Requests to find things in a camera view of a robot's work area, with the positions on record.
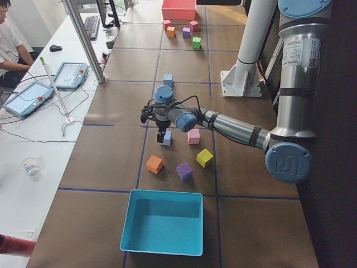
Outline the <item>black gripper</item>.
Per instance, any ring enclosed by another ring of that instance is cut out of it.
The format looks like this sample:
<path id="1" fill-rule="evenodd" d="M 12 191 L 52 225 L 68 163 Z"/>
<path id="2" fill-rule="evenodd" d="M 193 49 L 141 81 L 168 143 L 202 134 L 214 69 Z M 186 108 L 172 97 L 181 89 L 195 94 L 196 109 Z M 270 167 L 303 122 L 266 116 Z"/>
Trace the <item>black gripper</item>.
<path id="1" fill-rule="evenodd" d="M 171 121 L 165 116 L 159 115 L 155 111 L 155 105 L 150 104 L 150 100 L 141 110 L 141 123 L 146 123 L 147 120 L 154 121 L 158 127 L 157 142 L 163 143 L 165 139 L 166 129 L 171 125 Z"/>

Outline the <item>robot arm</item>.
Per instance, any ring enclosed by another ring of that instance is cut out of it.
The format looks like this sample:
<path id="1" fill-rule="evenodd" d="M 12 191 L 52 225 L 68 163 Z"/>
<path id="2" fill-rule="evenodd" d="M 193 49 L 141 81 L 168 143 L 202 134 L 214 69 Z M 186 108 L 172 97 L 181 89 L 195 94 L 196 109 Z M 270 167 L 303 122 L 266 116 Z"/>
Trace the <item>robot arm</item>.
<path id="1" fill-rule="evenodd" d="M 163 85 L 141 111 L 142 123 L 156 123 L 158 142 L 163 141 L 170 125 L 183 132 L 201 125 L 263 150 L 267 170 L 279 181 L 296 184 L 309 177 L 313 169 L 309 148 L 316 137 L 310 117 L 331 1 L 252 1 L 237 61 L 220 74 L 222 92 L 226 97 L 261 96 L 255 65 L 276 9 L 280 12 L 278 34 L 283 51 L 275 128 L 265 130 L 203 106 L 185 107 L 175 99 L 173 89 Z"/>

